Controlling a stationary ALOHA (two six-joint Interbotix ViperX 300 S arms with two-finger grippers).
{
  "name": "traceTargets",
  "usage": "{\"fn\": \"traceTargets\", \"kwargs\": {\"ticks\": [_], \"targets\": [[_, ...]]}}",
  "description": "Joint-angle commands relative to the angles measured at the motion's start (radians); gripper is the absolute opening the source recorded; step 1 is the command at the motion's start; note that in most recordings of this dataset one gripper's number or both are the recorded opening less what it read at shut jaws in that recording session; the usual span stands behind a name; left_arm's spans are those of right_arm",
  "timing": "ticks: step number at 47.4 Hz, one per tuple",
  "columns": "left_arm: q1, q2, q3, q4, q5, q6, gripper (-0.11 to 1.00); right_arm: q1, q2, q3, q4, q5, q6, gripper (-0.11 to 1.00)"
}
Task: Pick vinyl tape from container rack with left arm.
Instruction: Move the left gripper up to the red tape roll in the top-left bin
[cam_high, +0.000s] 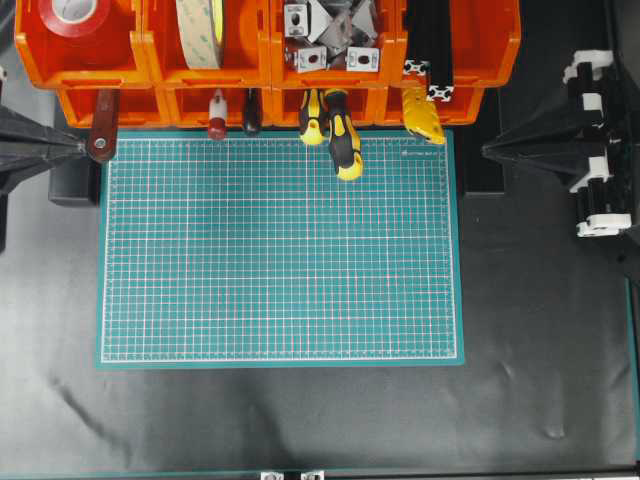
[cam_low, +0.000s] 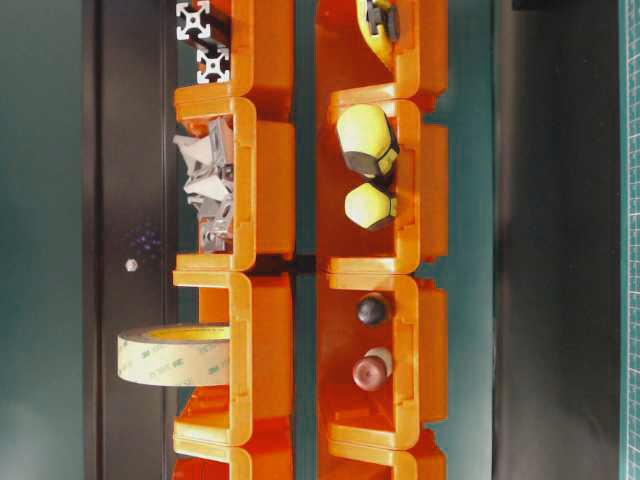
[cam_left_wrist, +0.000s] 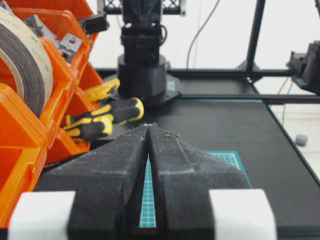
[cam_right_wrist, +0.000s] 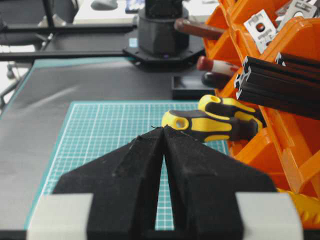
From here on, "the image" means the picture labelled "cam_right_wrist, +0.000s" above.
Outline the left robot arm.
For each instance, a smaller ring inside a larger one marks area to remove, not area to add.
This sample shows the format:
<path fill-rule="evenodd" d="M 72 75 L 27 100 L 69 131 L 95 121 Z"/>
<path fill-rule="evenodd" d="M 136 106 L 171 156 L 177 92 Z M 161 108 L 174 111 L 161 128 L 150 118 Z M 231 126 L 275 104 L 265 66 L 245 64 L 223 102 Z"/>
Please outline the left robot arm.
<path fill-rule="evenodd" d="M 193 67 L 204 53 L 199 37 L 177 31 L 178 19 L 188 20 L 181 0 L 147 0 L 138 12 L 137 28 L 127 34 L 123 53 L 140 69 L 166 72 Z"/>

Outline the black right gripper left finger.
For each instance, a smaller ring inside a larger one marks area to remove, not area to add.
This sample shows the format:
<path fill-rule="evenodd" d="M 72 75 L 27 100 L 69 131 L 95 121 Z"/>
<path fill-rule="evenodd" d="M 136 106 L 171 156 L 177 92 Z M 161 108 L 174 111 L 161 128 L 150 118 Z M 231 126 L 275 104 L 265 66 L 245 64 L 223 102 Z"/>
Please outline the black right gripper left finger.
<path fill-rule="evenodd" d="M 89 240 L 139 240 L 155 228 L 163 128 L 63 174 L 53 194 L 92 193 Z"/>

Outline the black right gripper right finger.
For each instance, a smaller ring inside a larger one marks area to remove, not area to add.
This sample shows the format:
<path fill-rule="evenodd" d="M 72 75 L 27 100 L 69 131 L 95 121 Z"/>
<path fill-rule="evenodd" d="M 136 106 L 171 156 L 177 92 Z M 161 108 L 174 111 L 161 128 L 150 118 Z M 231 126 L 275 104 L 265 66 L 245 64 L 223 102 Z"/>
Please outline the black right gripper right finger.
<path fill-rule="evenodd" d="M 236 192 L 275 192 L 271 178 L 169 126 L 165 163 L 175 229 L 193 240 L 241 240 Z"/>

